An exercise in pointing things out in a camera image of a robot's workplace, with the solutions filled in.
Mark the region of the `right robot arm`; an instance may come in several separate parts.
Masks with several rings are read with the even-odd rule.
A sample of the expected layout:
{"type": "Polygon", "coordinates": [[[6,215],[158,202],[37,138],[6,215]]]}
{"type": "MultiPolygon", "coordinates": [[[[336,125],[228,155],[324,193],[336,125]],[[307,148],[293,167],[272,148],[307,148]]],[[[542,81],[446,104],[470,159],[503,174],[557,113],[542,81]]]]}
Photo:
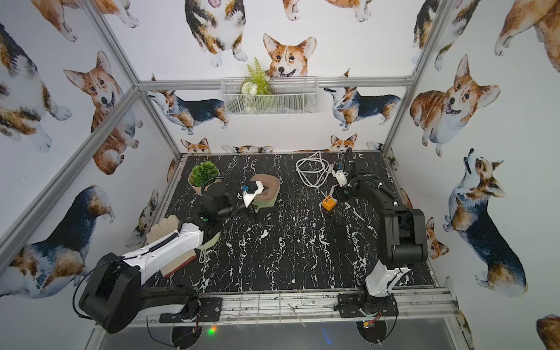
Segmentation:
{"type": "Polygon", "coordinates": [[[351,148],[345,151],[335,177],[339,184],[335,191],[337,201],[367,201],[379,215],[379,227],[375,230],[378,261],[373,271],[356,293],[339,294],[334,309],[343,319],[397,317],[393,288],[411,266],[425,262],[428,257],[424,214],[405,205],[374,174],[358,172],[351,148]]]}

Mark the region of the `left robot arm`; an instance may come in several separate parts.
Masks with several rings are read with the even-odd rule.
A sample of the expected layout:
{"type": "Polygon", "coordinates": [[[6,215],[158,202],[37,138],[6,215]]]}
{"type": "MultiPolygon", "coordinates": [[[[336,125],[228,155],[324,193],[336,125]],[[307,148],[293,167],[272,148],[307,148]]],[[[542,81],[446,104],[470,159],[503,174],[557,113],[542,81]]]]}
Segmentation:
{"type": "Polygon", "coordinates": [[[103,256],[79,285],[72,307],[81,319],[93,320],[114,334],[135,319],[174,314],[197,319],[203,312],[198,293],[184,285],[145,287],[145,283],[181,255],[201,249],[205,234],[223,220],[251,211],[255,197],[264,191],[260,181],[239,185],[226,176],[208,179],[201,187],[198,211],[182,226],[155,242],[125,255],[103,256]]]}

